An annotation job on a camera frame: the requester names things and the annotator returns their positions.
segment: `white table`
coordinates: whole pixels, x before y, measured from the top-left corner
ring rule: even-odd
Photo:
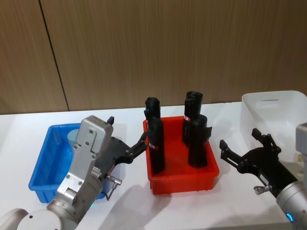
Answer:
[[[28,189],[47,129],[51,125],[79,123],[89,115],[107,120],[115,117],[115,137],[133,145],[143,132],[144,108],[0,116],[0,216],[21,207],[28,212],[45,209],[35,192]],[[241,103],[204,104],[201,114],[213,126],[210,143],[220,168],[211,191],[154,196],[147,179],[145,153],[126,165],[126,176],[110,201],[96,201],[78,230],[195,230],[226,226],[272,224],[289,228],[288,220],[271,193],[255,195],[261,182],[253,175],[239,174],[220,159],[224,139],[240,155],[248,151],[239,130]],[[183,106],[161,108],[161,116],[183,115]]]

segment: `white plastic bin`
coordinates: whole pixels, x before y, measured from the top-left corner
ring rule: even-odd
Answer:
[[[307,97],[298,91],[248,93],[242,96],[240,129],[248,148],[261,147],[251,132],[270,133],[282,149],[280,161],[299,180],[303,163],[295,150],[295,128],[307,122]]]

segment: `black bottle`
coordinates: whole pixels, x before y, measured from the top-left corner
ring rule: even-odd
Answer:
[[[201,112],[202,93],[189,91],[184,102],[184,120],[182,125],[182,141],[189,145],[189,126]]]
[[[154,173],[160,173],[165,168],[163,122],[152,117],[147,125],[151,167]]]
[[[211,136],[212,127],[207,128],[207,117],[198,115],[189,127],[189,165],[201,168],[207,165],[205,143]]]
[[[147,100],[145,101],[145,105],[146,107],[144,110],[144,114],[147,121],[152,117],[157,117],[157,118],[161,117],[160,101],[157,98],[155,97],[147,98]]]

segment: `blue plastic bin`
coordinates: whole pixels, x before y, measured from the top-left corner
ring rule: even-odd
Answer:
[[[36,192],[40,202],[50,203],[66,176],[72,162],[72,149],[67,135],[80,124],[50,126],[39,153],[29,189]]]

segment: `wooden wall panel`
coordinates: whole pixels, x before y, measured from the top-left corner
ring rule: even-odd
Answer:
[[[307,93],[305,0],[42,0],[72,110]]]
[[[64,110],[38,0],[1,0],[0,114]]]

